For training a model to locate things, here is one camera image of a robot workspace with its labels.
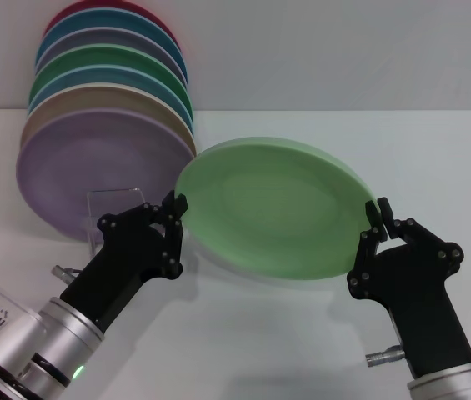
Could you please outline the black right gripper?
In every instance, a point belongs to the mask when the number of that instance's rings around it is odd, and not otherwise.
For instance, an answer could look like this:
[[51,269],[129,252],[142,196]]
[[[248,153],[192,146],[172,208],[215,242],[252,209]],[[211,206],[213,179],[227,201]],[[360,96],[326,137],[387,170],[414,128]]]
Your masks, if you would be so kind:
[[[347,274],[352,297],[387,310],[414,378],[471,363],[471,346],[445,287],[460,269],[463,249],[414,218],[396,219],[385,197],[366,202],[365,213],[370,226],[359,234]],[[406,244],[377,253],[386,230]]]

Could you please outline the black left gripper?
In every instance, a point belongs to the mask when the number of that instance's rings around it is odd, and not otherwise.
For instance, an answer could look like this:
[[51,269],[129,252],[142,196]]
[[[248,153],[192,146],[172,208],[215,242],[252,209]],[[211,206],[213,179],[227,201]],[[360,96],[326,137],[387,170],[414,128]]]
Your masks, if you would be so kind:
[[[162,277],[175,280],[182,274],[182,216],[187,210],[186,197],[171,190],[160,205],[146,202],[119,214],[102,215],[97,229],[102,233],[116,229],[60,299],[98,329],[108,329],[145,282]],[[136,224],[139,230],[120,222]],[[164,244],[152,225],[163,227]]]

